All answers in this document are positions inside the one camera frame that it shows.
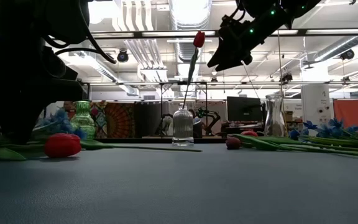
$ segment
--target ceiling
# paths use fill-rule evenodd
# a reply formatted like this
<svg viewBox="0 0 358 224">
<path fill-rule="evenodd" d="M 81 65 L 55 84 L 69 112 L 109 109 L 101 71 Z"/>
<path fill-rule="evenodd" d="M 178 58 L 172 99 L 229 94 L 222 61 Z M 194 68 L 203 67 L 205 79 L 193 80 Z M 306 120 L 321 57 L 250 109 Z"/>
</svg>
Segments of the ceiling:
<svg viewBox="0 0 358 224">
<path fill-rule="evenodd" d="M 305 14 L 303 17 L 297 19 L 294 24 L 294 29 L 299 28 L 355 28 L 358 27 L 358 1 L 355 5 L 350 6 L 348 0 L 322 0 L 321 6 L 315 7 L 313 10 Z M 167 0 L 152 0 L 152 21 L 154 29 L 156 30 L 170 30 L 170 12 L 160 10 L 168 7 Z M 225 14 L 231 14 L 235 10 L 235 2 L 232 0 L 218 0 L 213 1 L 211 8 L 210 29 L 219 29 L 221 18 Z M 91 24 L 89 26 L 91 31 L 115 31 L 111 25 L 111 19 L 103 19 L 99 24 Z M 275 73 L 280 64 L 284 65 L 302 52 L 317 52 L 331 45 L 341 37 L 269 37 L 265 40 L 263 45 L 257 46 L 252 52 L 253 62 L 247 66 L 247 71 L 254 81 L 269 81 L 271 75 L 273 78 L 277 77 L 279 73 Z M 174 55 L 173 44 L 167 43 L 168 39 L 157 39 L 158 49 L 162 55 L 164 65 L 167 67 L 168 78 L 173 78 L 177 74 L 177 61 Z M 211 42 L 206 42 L 204 45 L 204 54 L 201 56 L 201 63 L 208 62 L 211 54 L 218 47 L 218 39 L 211 38 Z M 98 44 L 105 52 L 110 53 L 113 57 L 117 56 L 119 49 L 126 47 L 124 40 L 98 40 Z M 345 66 L 342 66 L 342 60 L 329 60 L 329 74 L 330 79 L 340 80 L 344 74 L 358 71 L 358 46 L 352 48 L 355 52 L 353 60 L 344 61 Z M 69 66 L 75 69 L 80 78 L 86 82 L 107 82 L 95 69 L 89 65 L 83 64 L 80 60 L 72 60 L 68 55 L 62 55 Z M 124 77 L 129 82 L 140 82 L 137 75 L 138 63 L 129 54 L 129 61 L 126 63 L 117 63 L 115 65 L 104 61 L 103 58 L 98 59 L 109 67 L 117 75 Z M 211 72 L 213 68 L 208 68 L 206 64 L 200 65 L 199 80 L 204 79 L 209 81 L 213 76 Z M 294 80 L 299 79 L 301 72 L 300 67 L 295 67 L 291 70 Z M 220 82 L 239 82 L 241 80 L 247 81 L 244 67 L 236 67 L 219 72 L 217 75 Z M 112 86 L 100 88 L 101 90 L 121 91 L 119 88 Z M 358 91 L 358 86 L 354 87 L 354 91 Z"/>
</svg>

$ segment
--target desk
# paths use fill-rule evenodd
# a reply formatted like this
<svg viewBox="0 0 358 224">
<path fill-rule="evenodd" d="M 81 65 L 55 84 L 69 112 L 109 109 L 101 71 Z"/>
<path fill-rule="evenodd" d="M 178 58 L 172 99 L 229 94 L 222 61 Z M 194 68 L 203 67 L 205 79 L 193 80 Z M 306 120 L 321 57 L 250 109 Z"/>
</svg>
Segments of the desk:
<svg viewBox="0 0 358 224">
<path fill-rule="evenodd" d="M 195 148 L 0 162 L 0 223 L 358 223 L 358 157 Z"/>
</svg>

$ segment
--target table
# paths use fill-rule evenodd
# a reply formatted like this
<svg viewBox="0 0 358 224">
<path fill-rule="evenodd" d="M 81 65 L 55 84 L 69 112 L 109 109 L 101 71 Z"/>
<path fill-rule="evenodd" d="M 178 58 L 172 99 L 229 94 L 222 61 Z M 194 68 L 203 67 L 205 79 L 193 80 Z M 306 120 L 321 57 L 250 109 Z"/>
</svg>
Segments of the table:
<svg viewBox="0 0 358 224">
<path fill-rule="evenodd" d="M 0 223 L 358 223 L 358 157 L 195 147 L 0 162 Z"/>
</svg>

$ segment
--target clear glass vase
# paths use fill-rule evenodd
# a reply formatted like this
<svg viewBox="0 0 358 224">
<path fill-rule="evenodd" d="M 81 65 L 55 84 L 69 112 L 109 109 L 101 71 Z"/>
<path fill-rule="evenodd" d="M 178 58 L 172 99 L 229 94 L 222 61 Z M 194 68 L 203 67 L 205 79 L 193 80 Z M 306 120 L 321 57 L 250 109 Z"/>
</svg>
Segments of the clear glass vase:
<svg viewBox="0 0 358 224">
<path fill-rule="evenodd" d="M 187 106 L 173 114 L 173 137 L 174 146 L 192 146 L 193 138 L 193 115 L 187 110 Z"/>
<path fill-rule="evenodd" d="M 265 122 L 266 136 L 285 136 L 285 123 L 283 118 L 283 97 L 282 95 L 267 95 L 267 116 Z"/>
<path fill-rule="evenodd" d="M 70 121 L 74 130 L 81 128 L 86 132 L 87 139 L 94 139 L 94 121 L 90 115 L 90 102 L 77 101 L 75 105 L 75 115 Z"/>
</svg>

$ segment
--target security camera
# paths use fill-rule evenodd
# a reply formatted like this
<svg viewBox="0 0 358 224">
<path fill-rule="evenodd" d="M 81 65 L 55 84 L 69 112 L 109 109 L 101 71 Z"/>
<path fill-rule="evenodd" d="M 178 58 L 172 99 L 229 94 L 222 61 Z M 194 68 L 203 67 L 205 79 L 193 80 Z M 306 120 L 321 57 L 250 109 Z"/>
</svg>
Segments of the security camera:
<svg viewBox="0 0 358 224">
<path fill-rule="evenodd" d="M 122 62 L 122 63 L 128 61 L 127 49 L 121 49 L 121 50 L 119 51 L 117 60 L 118 60 L 119 62 Z"/>
</svg>

